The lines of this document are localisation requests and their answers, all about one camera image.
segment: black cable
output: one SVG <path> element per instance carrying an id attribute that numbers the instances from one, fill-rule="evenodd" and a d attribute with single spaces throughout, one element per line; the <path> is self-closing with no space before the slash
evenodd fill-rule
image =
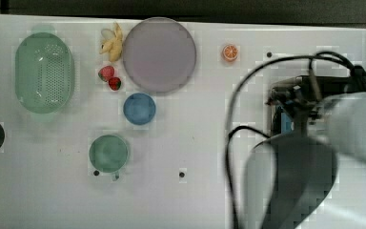
<path id="1" fill-rule="evenodd" d="M 355 65 L 348 58 L 346 58 L 344 55 L 341 55 L 341 54 L 339 54 L 337 52 L 322 51 L 322 52 L 317 52 L 315 55 L 324 55 L 324 54 L 329 54 L 331 56 L 334 56 L 334 57 L 338 58 L 350 70 L 355 67 Z M 309 65 L 308 65 L 308 69 L 311 70 L 313 68 L 313 66 L 312 66 L 313 65 L 313 62 L 314 62 L 314 59 L 310 59 L 310 62 L 309 62 Z"/>
<path id="2" fill-rule="evenodd" d="M 257 134 L 263 135 L 266 138 L 269 138 L 269 136 L 264 134 L 262 131 L 259 131 L 256 128 L 250 127 L 250 126 L 238 126 L 228 134 L 228 141 L 227 141 L 227 145 L 225 146 L 225 172 L 227 173 L 228 184 L 230 187 L 230 194 L 231 194 L 231 199 L 232 199 L 234 229 L 241 229 L 243 227 L 240 224 L 239 216 L 237 213 L 237 207 L 236 207 L 237 204 L 236 204 L 236 193 L 234 190 L 234 177 L 233 177 L 231 162 L 230 162 L 230 143 L 231 143 L 232 138 L 234 137 L 234 134 L 240 130 L 253 131 Z"/>
<path id="3" fill-rule="evenodd" d="M 242 90 L 243 86 L 260 70 L 273 65 L 275 63 L 279 63 L 279 62 L 284 62 L 284 61 L 290 61 L 290 60 L 298 60 L 298 59 L 319 59 L 319 60 L 327 60 L 327 61 L 331 61 L 334 63 L 337 63 L 339 65 L 342 65 L 348 69 L 350 69 L 350 66 L 347 65 L 347 63 L 344 63 L 341 60 L 338 59 L 334 59 L 332 57 L 326 57 L 326 56 L 319 56 L 319 55 L 298 55 L 298 56 L 289 56 L 289 57 L 282 57 L 282 58 L 277 58 L 275 60 L 271 60 L 268 61 L 260 66 L 258 66 L 257 68 L 255 68 L 253 71 L 251 71 L 250 73 L 248 73 L 246 75 L 245 78 L 243 78 L 239 84 L 236 86 L 234 93 L 230 99 L 230 103 L 228 106 L 228 113 L 227 113 L 227 120 L 225 123 L 225 130 L 227 132 L 229 132 L 229 130 L 231 130 L 232 128 L 232 119 L 233 119 L 233 114 L 234 114 L 234 104 L 236 102 L 236 98 L 237 95 L 240 93 L 240 91 Z M 225 168 L 226 168 L 226 173 L 227 173 L 227 177 L 228 177 L 228 182 L 229 182 L 229 187 L 230 187 L 230 192 L 231 192 L 231 198 L 232 198 L 232 211 L 233 211 L 233 217 L 234 217 L 234 229 L 240 229 L 240 222 L 238 220 L 238 215 L 237 215 L 237 209 L 236 209 L 236 198 L 235 198 L 235 192 L 234 192 L 234 179 L 233 179 L 233 173 L 232 173 L 232 169 L 231 169 L 231 160 L 230 160 L 230 150 L 229 150 L 229 143 L 231 141 L 231 138 L 233 136 L 234 133 L 229 133 L 228 137 L 227 137 L 227 144 L 226 144 L 226 148 L 225 148 Z"/>

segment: teal mug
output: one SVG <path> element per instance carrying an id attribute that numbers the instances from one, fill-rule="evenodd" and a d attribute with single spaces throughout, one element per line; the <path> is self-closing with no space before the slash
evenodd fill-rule
<path id="1" fill-rule="evenodd" d="M 97 138 L 89 150 L 91 165 L 99 172 L 111 174 L 112 180 L 119 179 L 119 171 L 129 159 L 126 141 L 118 135 L 102 135 Z"/>

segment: gray plate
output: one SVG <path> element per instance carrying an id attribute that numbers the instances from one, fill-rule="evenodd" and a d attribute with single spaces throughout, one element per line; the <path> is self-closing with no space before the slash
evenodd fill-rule
<path id="1" fill-rule="evenodd" d="M 127 74 L 141 88 L 166 93 L 183 87 L 193 73 L 195 44 L 190 33 L 169 18 L 149 18 L 132 29 L 124 42 Z"/>

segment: green plastic basket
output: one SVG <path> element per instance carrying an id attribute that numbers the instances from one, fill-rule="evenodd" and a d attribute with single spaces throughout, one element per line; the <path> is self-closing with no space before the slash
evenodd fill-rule
<path id="1" fill-rule="evenodd" d="M 57 36 L 38 32 L 26 38 L 15 58 L 15 91 L 29 111 L 48 114 L 71 98 L 74 66 L 70 49 Z"/>

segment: orange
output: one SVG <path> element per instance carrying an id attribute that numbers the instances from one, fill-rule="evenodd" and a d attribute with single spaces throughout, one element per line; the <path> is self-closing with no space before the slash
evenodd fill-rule
<path id="1" fill-rule="evenodd" d="M 237 59 L 237 54 L 239 53 L 239 50 L 235 45 L 227 45 L 222 50 L 222 56 L 224 59 L 228 62 L 234 62 Z"/>

